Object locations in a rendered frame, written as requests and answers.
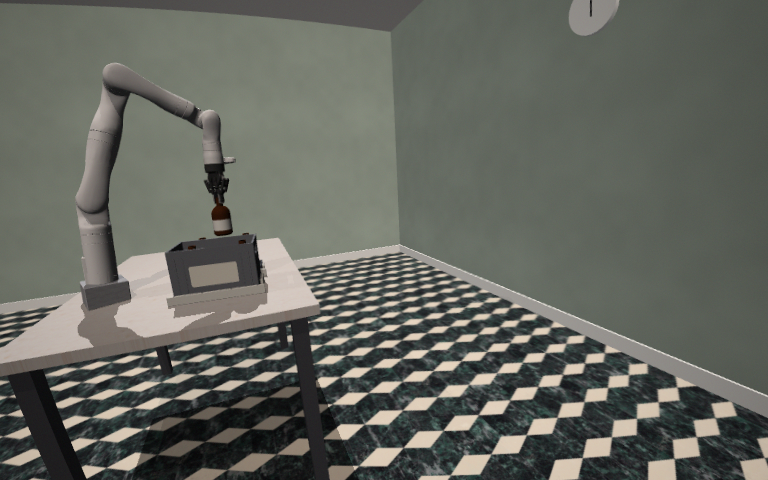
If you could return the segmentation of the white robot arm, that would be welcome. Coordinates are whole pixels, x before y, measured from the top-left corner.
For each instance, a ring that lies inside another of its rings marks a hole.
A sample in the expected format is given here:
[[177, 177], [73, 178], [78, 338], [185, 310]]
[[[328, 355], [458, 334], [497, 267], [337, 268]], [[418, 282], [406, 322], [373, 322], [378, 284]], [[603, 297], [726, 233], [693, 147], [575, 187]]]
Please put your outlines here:
[[223, 158], [221, 121], [215, 111], [204, 112], [119, 63], [108, 64], [103, 69], [102, 77], [101, 101], [89, 130], [85, 171], [75, 198], [86, 285], [106, 284], [119, 279], [108, 209], [109, 185], [130, 93], [203, 129], [204, 164], [236, 162], [234, 157]]

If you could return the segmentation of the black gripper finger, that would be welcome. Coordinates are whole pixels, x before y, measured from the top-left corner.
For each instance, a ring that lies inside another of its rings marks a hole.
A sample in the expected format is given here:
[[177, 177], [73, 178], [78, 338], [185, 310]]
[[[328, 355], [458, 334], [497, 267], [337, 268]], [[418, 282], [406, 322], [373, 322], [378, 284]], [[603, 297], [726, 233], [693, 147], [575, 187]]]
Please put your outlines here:
[[229, 184], [229, 178], [225, 178], [223, 177], [223, 175], [221, 176], [222, 176], [221, 186], [218, 186], [216, 177], [213, 177], [215, 188], [217, 189], [217, 193], [219, 194], [218, 195], [219, 204], [224, 203], [224, 193], [227, 192], [228, 184]]
[[[206, 188], [207, 188], [208, 192], [213, 194], [214, 204], [216, 204], [216, 199], [215, 198], [218, 197], [218, 193], [217, 193], [217, 189], [215, 188], [215, 186], [213, 186], [212, 177], [210, 177], [209, 180], [208, 179], [204, 180], [204, 183], [206, 185]], [[210, 188], [211, 188], [211, 190], [210, 190]]]

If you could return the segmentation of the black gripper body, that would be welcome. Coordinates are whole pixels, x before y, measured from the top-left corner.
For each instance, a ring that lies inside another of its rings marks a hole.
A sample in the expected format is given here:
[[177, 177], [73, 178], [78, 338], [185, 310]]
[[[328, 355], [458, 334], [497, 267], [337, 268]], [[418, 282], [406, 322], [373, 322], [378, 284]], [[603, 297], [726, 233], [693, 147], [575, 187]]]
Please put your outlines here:
[[[223, 172], [225, 171], [224, 163], [204, 164], [204, 167], [205, 167], [205, 172], [208, 173], [208, 180], [210, 177], [212, 177], [212, 181], [213, 181], [213, 177], [216, 177], [218, 186], [221, 186], [221, 183], [222, 183], [221, 175], [223, 175]], [[215, 173], [212, 173], [212, 172], [215, 172]], [[213, 181], [213, 186], [215, 186], [214, 181]]]

